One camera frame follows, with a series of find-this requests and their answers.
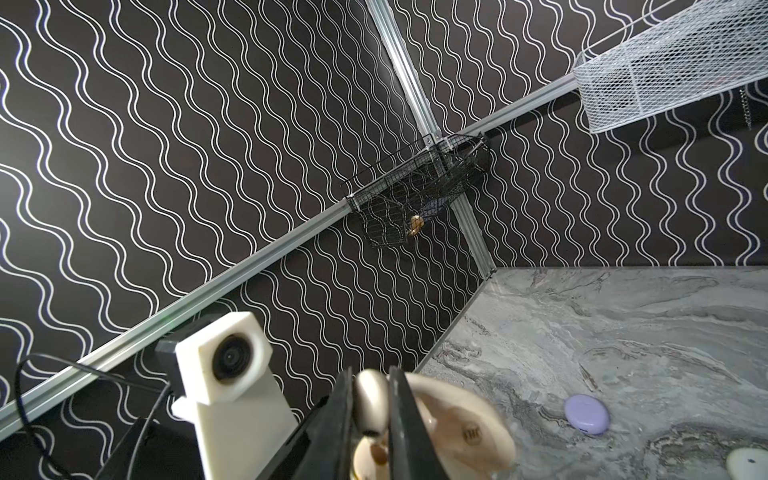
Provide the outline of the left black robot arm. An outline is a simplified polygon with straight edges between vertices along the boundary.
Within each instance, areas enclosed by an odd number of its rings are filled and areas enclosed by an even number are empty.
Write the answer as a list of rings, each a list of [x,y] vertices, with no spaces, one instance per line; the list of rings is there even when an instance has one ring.
[[[96,479],[126,479],[131,456],[145,423],[139,418],[119,441]],[[196,441],[169,427],[153,423],[134,465],[132,479],[203,479]]]

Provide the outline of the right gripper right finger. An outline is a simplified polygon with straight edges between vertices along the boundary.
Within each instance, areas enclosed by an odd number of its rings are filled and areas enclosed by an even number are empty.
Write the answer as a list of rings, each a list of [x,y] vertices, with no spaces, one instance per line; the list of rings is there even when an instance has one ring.
[[[391,367],[389,473],[391,479],[448,479],[433,447],[405,372]]]

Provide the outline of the cream earbud charging case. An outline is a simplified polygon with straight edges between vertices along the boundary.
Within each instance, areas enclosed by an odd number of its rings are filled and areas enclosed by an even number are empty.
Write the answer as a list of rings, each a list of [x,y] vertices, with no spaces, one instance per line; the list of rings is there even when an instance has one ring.
[[[487,400],[448,382],[406,375],[436,454],[451,479],[490,479],[516,467],[515,442]],[[388,429],[358,442],[352,479],[388,479]]]

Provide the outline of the purple earbud charging case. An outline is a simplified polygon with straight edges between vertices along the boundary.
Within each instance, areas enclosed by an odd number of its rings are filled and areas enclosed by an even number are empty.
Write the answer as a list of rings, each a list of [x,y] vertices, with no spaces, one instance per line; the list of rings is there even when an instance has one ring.
[[[598,399],[584,394],[568,397],[564,414],[569,424],[587,435],[602,435],[611,423],[607,407]]]

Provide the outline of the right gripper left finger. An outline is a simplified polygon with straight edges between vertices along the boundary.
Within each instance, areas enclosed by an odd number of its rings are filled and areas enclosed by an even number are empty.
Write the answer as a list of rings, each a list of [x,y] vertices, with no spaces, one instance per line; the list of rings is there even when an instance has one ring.
[[[316,405],[279,448],[258,479],[348,479],[353,415],[352,370]]]

